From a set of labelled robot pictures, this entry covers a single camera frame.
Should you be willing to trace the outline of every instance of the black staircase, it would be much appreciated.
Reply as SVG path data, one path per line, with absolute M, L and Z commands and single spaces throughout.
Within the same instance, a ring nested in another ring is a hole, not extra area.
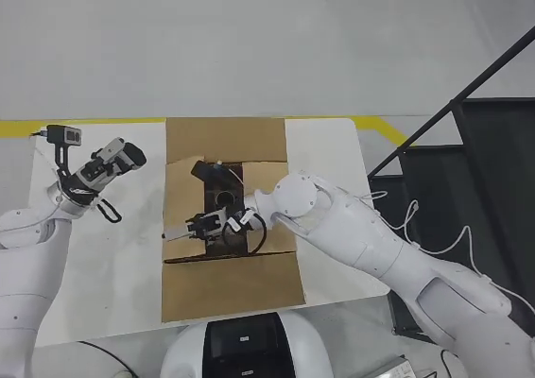
M 393 224 L 404 221 L 410 200 L 419 201 L 409 236 L 426 249 L 448 247 L 471 226 L 478 268 L 535 307 L 535 98 L 468 98 L 534 40 L 535 26 L 368 178 L 373 191 L 388 191 L 374 205 Z M 463 145 L 411 146 L 449 112 Z M 403 174 L 377 176 L 394 159 Z M 471 267 L 467 238 L 439 257 Z M 534 316 L 512 302 L 511 317 L 535 335 Z M 396 334 L 427 339 L 393 293 L 390 305 Z

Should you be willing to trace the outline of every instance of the cardboard box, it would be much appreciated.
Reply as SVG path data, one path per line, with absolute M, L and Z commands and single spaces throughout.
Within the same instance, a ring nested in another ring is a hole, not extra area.
M 180 226 L 204 212 L 204 183 L 190 174 L 198 160 L 241 163 L 244 194 L 271 192 L 288 173 L 285 120 L 168 118 L 164 224 Z M 248 232 L 249 249 L 261 231 Z M 205 244 L 164 242 L 163 321 L 206 318 L 304 304 L 295 236 L 279 225 L 257 254 L 208 257 Z

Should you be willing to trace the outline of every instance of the white table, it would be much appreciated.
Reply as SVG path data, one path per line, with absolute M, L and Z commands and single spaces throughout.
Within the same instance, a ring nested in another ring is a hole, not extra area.
M 370 191 L 354 123 L 348 119 L 286 120 L 290 170 L 304 169 L 358 195 Z M 138 145 L 147 165 L 115 180 L 102 193 L 121 212 L 117 225 L 91 211 L 75 222 L 60 293 L 43 321 L 37 346 L 182 325 L 161 323 L 161 251 L 164 204 L 163 123 L 80 125 L 83 146 L 72 148 L 73 169 L 119 136 Z M 37 148 L 51 159 L 53 147 Z M 35 154 L 30 201 L 55 180 Z M 343 266 L 298 239 L 306 305 L 382 296 L 388 287 Z

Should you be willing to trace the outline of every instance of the yellow floor line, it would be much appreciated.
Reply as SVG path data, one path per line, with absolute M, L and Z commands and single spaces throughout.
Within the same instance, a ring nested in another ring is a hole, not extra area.
M 350 118 L 357 129 L 373 129 L 387 138 L 394 145 L 399 146 L 406 136 L 390 123 L 377 116 L 291 116 L 287 118 Z M 67 119 L 67 120 L 36 120 L 36 121 L 0 121 L 0 138 L 26 138 L 32 132 L 43 128 L 47 124 L 62 125 L 97 125 L 97 124 L 132 124 L 164 122 L 166 118 L 106 118 L 106 119 Z
M 372 129 L 383 135 L 393 145 L 401 145 L 407 138 L 397 128 L 392 126 L 382 117 L 376 115 L 319 115 L 319 116 L 288 116 L 287 118 L 350 118 L 354 121 L 355 128 L 361 130 Z
M 401 145 L 407 138 L 385 119 L 377 116 L 350 117 L 356 129 L 373 129 L 387 138 L 393 145 Z

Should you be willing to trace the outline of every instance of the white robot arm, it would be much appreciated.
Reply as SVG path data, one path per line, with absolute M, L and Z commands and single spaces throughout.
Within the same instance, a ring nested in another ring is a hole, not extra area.
M 387 284 L 472 378 L 535 377 L 535 340 L 509 319 L 510 301 L 491 280 L 421 252 L 361 198 L 301 172 L 283 178 L 271 194 L 246 197 L 245 207 L 269 228 L 283 223 L 340 263 Z
M 139 148 L 117 138 L 71 175 L 63 151 L 80 144 L 80 131 L 50 126 L 39 134 L 56 145 L 60 178 L 40 203 L 0 217 L 1 378 L 30 376 L 37 332 L 60 289 L 72 220 L 81 217 L 116 176 L 146 163 Z M 116 215 L 109 220 L 118 221 L 120 215 L 105 204 Z

